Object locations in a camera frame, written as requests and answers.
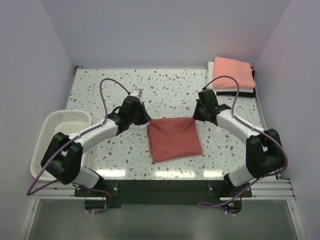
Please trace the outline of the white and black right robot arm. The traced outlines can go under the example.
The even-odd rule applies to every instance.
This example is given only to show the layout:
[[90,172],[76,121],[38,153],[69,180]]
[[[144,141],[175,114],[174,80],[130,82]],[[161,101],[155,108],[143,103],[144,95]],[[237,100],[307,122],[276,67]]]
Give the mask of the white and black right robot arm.
[[256,127],[236,115],[233,107],[219,104],[212,89],[203,88],[198,93],[193,118],[229,131],[245,145],[244,165],[223,177],[222,190],[233,190],[287,168],[288,157],[279,133],[274,129]]

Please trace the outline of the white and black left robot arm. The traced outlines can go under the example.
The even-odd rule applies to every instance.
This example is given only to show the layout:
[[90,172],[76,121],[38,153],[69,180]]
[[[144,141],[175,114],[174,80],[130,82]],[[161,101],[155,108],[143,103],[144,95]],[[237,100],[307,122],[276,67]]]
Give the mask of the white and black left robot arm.
[[93,189],[104,179],[82,165],[83,154],[127,131],[132,124],[140,126],[150,120],[141,98],[128,95],[120,107],[107,115],[107,119],[79,133],[56,133],[44,154],[41,167],[64,185],[72,183]]

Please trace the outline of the red t-shirt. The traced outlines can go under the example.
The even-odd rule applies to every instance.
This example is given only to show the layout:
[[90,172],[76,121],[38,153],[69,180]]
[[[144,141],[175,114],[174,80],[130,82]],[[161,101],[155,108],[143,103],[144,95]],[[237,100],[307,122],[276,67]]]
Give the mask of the red t-shirt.
[[147,125],[147,136],[154,163],[203,153],[192,117],[152,119]]

